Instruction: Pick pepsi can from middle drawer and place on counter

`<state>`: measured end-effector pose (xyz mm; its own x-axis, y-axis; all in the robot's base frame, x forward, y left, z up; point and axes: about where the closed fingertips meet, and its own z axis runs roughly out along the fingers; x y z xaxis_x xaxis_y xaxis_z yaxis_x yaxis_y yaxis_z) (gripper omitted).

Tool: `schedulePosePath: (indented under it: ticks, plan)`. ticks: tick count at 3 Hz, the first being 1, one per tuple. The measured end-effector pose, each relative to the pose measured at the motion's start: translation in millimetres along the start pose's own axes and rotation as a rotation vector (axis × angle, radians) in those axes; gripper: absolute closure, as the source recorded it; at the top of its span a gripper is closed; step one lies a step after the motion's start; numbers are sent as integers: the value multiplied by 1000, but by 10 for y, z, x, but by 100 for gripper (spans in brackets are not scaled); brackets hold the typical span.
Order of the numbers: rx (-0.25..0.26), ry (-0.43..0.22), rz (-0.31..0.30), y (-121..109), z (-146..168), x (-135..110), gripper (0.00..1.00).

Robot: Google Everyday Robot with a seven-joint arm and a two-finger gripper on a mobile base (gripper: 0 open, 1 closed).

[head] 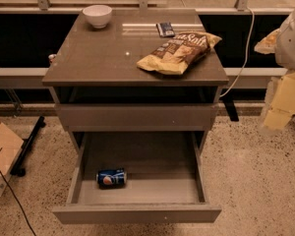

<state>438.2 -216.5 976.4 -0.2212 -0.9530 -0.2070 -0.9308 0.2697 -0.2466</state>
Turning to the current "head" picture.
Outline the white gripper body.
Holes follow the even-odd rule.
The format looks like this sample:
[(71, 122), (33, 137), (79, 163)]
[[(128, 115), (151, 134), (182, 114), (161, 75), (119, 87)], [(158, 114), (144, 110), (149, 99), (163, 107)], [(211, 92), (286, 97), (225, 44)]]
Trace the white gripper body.
[(280, 78), (272, 77), (265, 92), (265, 106), (260, 117), (260, 132), (275, 135), (295, 116), (295, 71)]

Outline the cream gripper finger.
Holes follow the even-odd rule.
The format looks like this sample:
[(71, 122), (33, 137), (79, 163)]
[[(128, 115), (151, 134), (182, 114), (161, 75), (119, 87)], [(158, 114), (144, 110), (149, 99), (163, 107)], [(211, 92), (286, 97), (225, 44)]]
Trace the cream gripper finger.
[(261, 41), (259, 41), (255, 47), (254, 51), (267, 55), (267, 54), (274, 54), (275, 47), (276, 47), (276, 40), (277, 36), (280, 33), (279, 29), (273, 30), (267, 36), (265, 36)]

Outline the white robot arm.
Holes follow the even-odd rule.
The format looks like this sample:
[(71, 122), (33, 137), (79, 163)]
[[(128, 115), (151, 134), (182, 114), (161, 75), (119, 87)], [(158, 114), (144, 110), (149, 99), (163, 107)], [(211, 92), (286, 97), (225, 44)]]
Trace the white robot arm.
[(254, 50), (274, 54), (275, 62), (287, 72), (267, 86), (262, 129), (267, 133), (283, 130), (295, 115), (295, 9), (276, 29), (259, 41)]

